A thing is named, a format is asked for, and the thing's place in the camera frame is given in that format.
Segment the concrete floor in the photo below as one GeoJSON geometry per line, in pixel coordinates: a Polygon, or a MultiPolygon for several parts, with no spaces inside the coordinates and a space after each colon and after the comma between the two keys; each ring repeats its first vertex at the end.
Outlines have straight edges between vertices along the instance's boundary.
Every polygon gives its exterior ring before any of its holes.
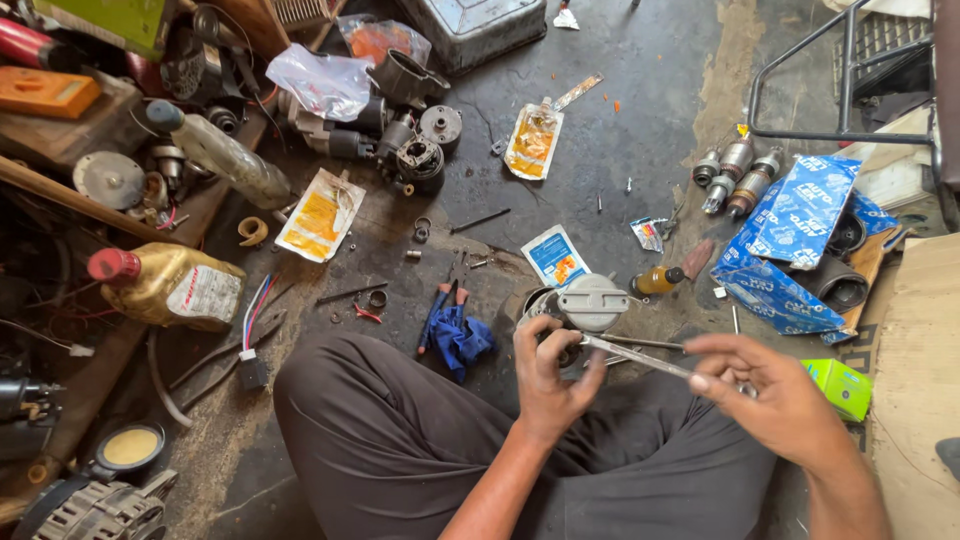
{"type": "MultiPolygon", "coordinates": [[[[403,20],[392,3],[378,4],[384,3],[353,0],[347,12],[403,20]]],[[[551,0],[550,13],[557,4],[559,0],[551,0]]],[[[465,130],[436,199],[404,198],[384,187],[374,171],[350,164],[351,180],[368,190],[352,228],[356,251],[342,249],[330,263],[320,265],[286,252],[239,248],[237,223],[248,215],[267,216],[232,194],[206,238],[207,252],[248,271],[245,304],[267,272],[282,272],[275,290],[293,284],[273,307],[288,310],[286,325],[259,351],[273,369],[300,335],[329,330],[378,337],[414,357],[436,283],[445,279],[453,250],[468,247],[477,258],[492,258],[493,263],[470,272],[467,314],[488,323],[501,348],[468,370],[464,387],[516,415],[510,334],[525,293],[539,285],[520,246],[562,224],[591,269],[615,271],[616,282],[624,288],[632,275],[650,266],[679,263],[702,238],[716,239],[714,254],[721,251],[733,230],[699,210],[704,193],[695,185],[687,188],[689,167],[745,116],[752,71],[826,22],[831,12],[820,0],[646,0],[636,12],[630,12],[629,5],[629,0],[573,2],[580,32],[551,26],[543,40],[451,80],[453,89],[444,103],[463,111],[465,130]],[[502,160],[491,156],[491,143],[509,134],[524,104],[559,97],[596,71],[606,81],[564,111],[549,178],[533,184],[512,177],[502,160]],[[610,101],[604,101],[605,93],[610,101]],[[613,100],[620,101],[620,113],[614,112],[613,100]],[[625,195],[628,177],[634,189],[625,195]],[[680,227],[666,243],[666,253],[642,250],[628,223],[646,215],[669,216],[684,192],[680,227]],[[596,210],[598,193],[604,201],[602,212],[596,210]],[[453,225],[505,207],[513,209],[505,217],[462,234],[447,233],[453,225]],[[425,246],[411,238],[414,220],[422,215],[434,223],[425,246]],[[404,258],[407,249],[422,249],[422,260],[404,258]],[[355,319],[349,300],[313,306],[313,299],[324,294],[377,281],[390,282],[383,325],[355,319]],[[344,322],[333,325],[333,312],[344,322]]],[[[774,74],[763,109],[767,125],[830,129],[836,115],[829,71],[832,42],[833,37],[822,38],[774,74]]],[[[339,52],[343,47],[337,35],[325,46],[339,52]]],[[[269,137],[261,153],[300,185],[321,165],[334,174],[347,165],[321,160],[290,132],[286,138],[285,155],[278,140],[269,137]]],[[[788,154],[835,151],[824,143],[783,143],[788,154]]],[[[636,303],[615,330],[660,340],[731,331],[729,301],[716,300],[713,287],[705,271],[696,282],[682,283],[648,305],[636,303]]],[[[780,350],[800,357],[829,354],[816,337],[778,336],[745,311],[741,318],[745,333],[780,350]]],[[[239,332],[239,323],[235,326],[239,332]]],[[[167,380],[220,339],[182,329],[165,332],[160,355],[166,358],[167,380]]],[[[445,370],[429,355],[416,361],[445,370]]],[[[164,465],[181,472],[168,501],[168,538],[322,537],[283,448],[269,391],[244,394],[231,379],[191,411],[193,429],[179,430],[156,407],[145,371],[131,370],[121,381],[119,387],[125,390],[114,399],[113,410],[119,412],[112,423],[153,418],[175,439],[164,453],[164,465]]],[[[621,365],[612,369],[611,380],[641,374],[635,366],[621,365]]],[[[203,382],[194,381],[198,386],[203,382]]],[[[782,463],[756,537],[805,538],[800,525],[805,516],[803,477],[796,467],[782,463]]]]}

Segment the dark trousers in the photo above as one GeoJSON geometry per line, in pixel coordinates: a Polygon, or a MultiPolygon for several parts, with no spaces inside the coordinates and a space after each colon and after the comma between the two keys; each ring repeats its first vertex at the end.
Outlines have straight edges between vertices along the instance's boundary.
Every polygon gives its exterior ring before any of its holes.
{"type": "MultiPolygon", "coordinates": [[[[331,540],[436,538],[513,423],[350,333],[304,338],[276,376],[274,405],[331,540]]],[[[514,538],[741,540],[775,460],[679,378],[606,386],[550,455],[514,538]]]]}

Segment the bottle label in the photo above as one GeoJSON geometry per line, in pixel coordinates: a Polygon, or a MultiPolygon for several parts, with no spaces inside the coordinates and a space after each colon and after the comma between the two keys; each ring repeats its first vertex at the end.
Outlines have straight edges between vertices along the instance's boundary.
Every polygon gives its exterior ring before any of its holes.
{"type": "Polygon", "coordinates": [[[240,278],[209,266],[194,266],[167,297],[167,308],[183,317],[233,318],[240,300],[240,278]]]}

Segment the blue-handled pliers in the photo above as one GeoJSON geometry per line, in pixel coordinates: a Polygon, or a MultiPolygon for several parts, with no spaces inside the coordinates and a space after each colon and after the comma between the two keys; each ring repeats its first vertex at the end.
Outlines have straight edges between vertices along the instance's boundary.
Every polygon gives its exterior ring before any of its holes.
{"type": "Polygon", "coordinates": [[[440,292],[437,293],[437,300],[434,301],[433,306],[430,308],[430,313],[426,316],[426,324],[423,325],[423,333],[420,335],[420,344],[417,347],[418,354],[422,355],[424,352],[426,352],[426,342],[430,333],[430,322],[433,321],[434,317],[437,316],[437,313],[444,308],[446,297],[450,295],[450,291],[452,291],[454,288],[457,289],[457,310],[455,322],[457,324],[457,328],[463,327],[464,302],[467,301],[467,296],[470,294],[465,289],[465,285],[467,284],[467,272],[470,269],[469,260],[470,251],[465,247],[453,258],[453,264],[450,266],[450,276],[447,278],[446,283],[440,283],[440,286],[437,287],[440,292]]]}

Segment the orange box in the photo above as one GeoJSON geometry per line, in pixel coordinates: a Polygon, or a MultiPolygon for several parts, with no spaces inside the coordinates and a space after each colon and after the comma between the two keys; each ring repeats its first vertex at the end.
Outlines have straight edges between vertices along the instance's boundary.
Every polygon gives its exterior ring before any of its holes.
{"type": "Polygon", "coordinates": [[[0,66],[0,109],[76,119],[99,95],[85,75],[0,66]]]}

